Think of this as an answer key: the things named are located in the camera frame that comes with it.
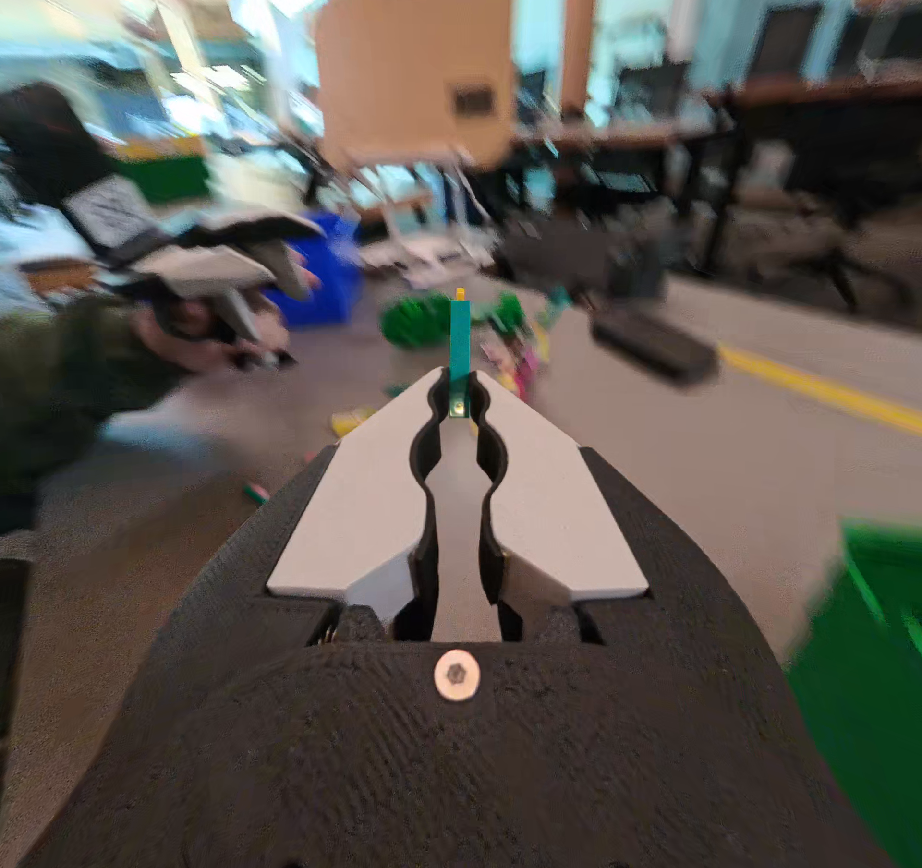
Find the green lego plant with flower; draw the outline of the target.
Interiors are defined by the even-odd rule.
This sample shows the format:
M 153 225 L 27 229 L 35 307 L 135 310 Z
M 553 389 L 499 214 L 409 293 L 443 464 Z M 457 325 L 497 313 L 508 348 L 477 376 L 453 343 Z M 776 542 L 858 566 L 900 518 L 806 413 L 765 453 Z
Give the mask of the green lego plant with flower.
M 451 336 L 453 299 L 438 291 L 395 299 L 380 313 L 378 325 L 389 344 L 415 351 L 448 344 Z M 489 328 L 502 339 L 526 331 L 527 318 L 520 299 L 501 293 L 486 302 L 470 305 L 470 333 Z

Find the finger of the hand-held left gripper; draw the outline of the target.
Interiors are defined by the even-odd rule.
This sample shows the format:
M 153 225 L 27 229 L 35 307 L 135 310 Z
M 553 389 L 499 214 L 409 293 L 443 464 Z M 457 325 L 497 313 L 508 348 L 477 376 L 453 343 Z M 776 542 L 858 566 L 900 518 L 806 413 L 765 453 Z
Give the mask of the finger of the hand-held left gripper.
M 209 298 L 229 290 L 272 286 L 270 269 L 226 245 L 151 252 L 133 263 L 133 273 L 155 280 L 178 298 Z
M 305 300 L 314 291 L 314 274 L 304 265 L 299 252 L 282 240 L 252 245 L 248 255 L 266 267 L 272 275 L 272 286 L 288 298 Z

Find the green plastic bin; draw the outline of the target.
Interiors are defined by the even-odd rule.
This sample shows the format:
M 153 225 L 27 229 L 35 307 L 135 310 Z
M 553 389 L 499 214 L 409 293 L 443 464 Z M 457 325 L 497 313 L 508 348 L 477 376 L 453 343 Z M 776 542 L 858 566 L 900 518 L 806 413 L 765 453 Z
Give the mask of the green plastic bin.
M 898 866 L 921 865 L 921 532 L 841 526 L 788 679 L 841 790 Z

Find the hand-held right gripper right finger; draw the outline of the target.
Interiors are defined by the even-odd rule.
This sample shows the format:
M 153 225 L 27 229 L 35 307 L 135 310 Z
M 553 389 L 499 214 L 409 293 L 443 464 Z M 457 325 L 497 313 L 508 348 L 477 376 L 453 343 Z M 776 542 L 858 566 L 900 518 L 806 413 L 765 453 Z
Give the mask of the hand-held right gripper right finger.
M 649 582 L 582 447 L 483 371 L 471 375 L 481 505 L 479 575 L 502 631 L 555 608 L 644 596 Z

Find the person's left hand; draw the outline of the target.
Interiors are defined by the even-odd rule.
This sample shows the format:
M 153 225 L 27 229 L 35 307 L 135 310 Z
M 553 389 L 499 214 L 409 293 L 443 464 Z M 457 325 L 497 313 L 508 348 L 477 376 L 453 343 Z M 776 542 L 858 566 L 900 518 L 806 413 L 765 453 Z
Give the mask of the person's left hand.
M 144 346 L 162 360 L 193 374 L 208 374 L 236 366 L 242 359 L 261 362 L 266 354 L 289 350 L 290 334 L 278 308 L 261 298 L 252 309 L 260 335 L 256 343 L 218 341 L 212 334 L 215 315 L 204 300 L 180 301 L 171 307 L 172 325 L 182 336 L 165 332 L 150 306 L 138 307 L 131 325 Z

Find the light wood board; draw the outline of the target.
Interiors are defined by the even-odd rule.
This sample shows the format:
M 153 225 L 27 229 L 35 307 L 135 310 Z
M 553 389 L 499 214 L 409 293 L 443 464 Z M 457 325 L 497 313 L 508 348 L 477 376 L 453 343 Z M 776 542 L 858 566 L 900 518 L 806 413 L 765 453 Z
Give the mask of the light wood board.
M 315 21 L 329 165 L 498 167 L 515 124 L 512 10 L 513 0 L 329 0 Z

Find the colourful lego bird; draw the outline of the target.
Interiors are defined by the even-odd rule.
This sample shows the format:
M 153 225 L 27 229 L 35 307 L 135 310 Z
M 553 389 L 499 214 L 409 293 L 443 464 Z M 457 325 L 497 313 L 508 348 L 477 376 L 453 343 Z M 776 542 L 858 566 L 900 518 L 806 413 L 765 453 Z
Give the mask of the colourful lego bird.
M 555 286 L 534 313 L 522 300 L 503 292 L 492 302 L 474 309 L 479 355 L 490 364 L 493 378 L 506 390 L 528 401 L 538 376 L 547 369 L 549 335 L 572 305 L 563 286 Z

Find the black power brick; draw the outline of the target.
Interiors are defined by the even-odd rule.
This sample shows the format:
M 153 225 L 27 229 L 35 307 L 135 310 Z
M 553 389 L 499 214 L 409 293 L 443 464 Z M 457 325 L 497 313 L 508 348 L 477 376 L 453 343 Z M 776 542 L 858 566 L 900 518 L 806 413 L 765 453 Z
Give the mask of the black power brick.
M 589 328 L 597 344 L 677 388 L 706 382 L 719 371 L 713 345 L 644 309 L 612 306 L 598 310 Z

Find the green cardboard box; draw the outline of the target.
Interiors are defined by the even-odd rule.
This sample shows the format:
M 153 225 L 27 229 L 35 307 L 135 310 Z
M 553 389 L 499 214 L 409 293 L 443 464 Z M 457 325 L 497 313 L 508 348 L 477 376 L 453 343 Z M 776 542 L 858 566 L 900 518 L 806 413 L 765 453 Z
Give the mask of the green cardboard box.
M 200 136 L 136 138 L 102 143 L 116 169 L 131 179 L 155 206 L 211 196 L 206 145 Z

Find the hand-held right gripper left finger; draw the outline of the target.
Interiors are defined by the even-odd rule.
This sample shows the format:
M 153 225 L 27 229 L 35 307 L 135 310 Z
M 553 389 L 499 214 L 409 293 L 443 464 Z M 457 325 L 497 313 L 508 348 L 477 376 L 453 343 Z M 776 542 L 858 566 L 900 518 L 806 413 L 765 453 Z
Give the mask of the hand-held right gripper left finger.
M 433 628 L 439 544 L 427 478 L 446 413 L 447 370 L 436 368 L 340 439 L 269 593 L 367 606 L 394 629 Z

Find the blue plastic bin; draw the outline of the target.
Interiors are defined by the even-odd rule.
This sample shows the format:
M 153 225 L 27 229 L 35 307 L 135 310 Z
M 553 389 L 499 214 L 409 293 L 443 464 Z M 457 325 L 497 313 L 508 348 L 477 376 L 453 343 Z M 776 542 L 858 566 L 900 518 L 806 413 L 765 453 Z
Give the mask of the blue plastic bin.
M 278 289 L 265 294 L 292 329 L 348 323 L 363 284 L 362 260 L 355 242 L 358 223 L 330 211 L 307 214 L 325 233 L 322 238 L 293 240 L 290 247 L 320 285 L 305 299 L 291 298 Z

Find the wooden post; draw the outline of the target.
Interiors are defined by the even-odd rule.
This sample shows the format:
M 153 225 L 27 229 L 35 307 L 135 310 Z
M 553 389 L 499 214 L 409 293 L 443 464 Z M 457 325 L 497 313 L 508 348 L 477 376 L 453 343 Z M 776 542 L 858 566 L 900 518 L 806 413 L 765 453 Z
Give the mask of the wooden post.
M 559 108 L 563 121 L 582 121 L 588 98 L 596 0 L 563 0 Z

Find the teal pink yellow lego bar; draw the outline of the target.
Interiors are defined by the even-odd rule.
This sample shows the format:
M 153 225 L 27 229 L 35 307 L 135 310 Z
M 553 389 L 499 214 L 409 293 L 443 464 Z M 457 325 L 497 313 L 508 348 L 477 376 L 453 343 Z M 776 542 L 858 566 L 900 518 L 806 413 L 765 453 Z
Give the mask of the teal pink yellow lego bar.
M 469 417 L 470 335 L 471 303 L 459 286 L 450 303 L 448 414 L 453 419 Z

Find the black desk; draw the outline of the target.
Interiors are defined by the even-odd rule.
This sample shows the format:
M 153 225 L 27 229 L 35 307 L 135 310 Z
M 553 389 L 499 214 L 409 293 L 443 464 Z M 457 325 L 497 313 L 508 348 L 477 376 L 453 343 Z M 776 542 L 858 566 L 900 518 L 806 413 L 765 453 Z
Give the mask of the black desk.
M 709 106 L 731 120 L 728 186 L 697 273 L 716 278 L 723 270 L 721 248 L 737 185 L 757 144 L 778 141 L 793 155 L 785 188 L 824 203 L 839 231 L 820 252 L 789 261 L 787 271 L 828 281 L 851 314 L 859 298 L 850 275 L 889 286 L 904 310 L 914 306 L 911 287 L 879 267 L 847 253 L 862 221 L 920 193 L 920 79 L 867 82 L 848 78 L 810 85 L 768 79 L 705 95 Z

